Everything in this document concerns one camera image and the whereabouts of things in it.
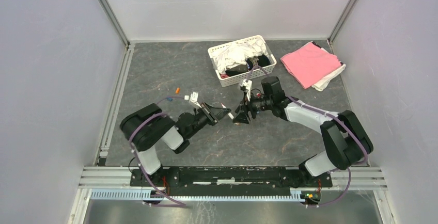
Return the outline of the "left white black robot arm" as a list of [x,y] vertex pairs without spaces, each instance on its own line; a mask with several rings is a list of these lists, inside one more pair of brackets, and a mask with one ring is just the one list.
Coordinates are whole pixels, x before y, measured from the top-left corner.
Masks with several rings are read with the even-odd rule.
[[164,142],[174,153],[183,152],[197,132],[205,126],[214,126],[231,113],[229,108],[201,103],[193,113],[182,113],[173,120],[152,103],[125,117],[119,128],[128,140],[134,156],[139,160],[142,179],[149,186],[162,181],[163,165],[158,158],[156,144]]

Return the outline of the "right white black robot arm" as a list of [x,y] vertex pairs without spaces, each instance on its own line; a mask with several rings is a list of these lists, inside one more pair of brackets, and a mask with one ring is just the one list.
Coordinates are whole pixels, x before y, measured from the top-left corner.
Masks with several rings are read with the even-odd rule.
[[326,172],[347,170],[368,161],[373,144],[354,112],[323,110],[287,96],[276,76],[264,78],[261,85],[262,92],[253,94],[251,80],[244,79],[239,83],[243,99],[233,122],[249,123],[259,112],[271,111],[282,120],[318,132],[322,136],[324,151],[299,165],[298,179],[303,186],[313,186]]

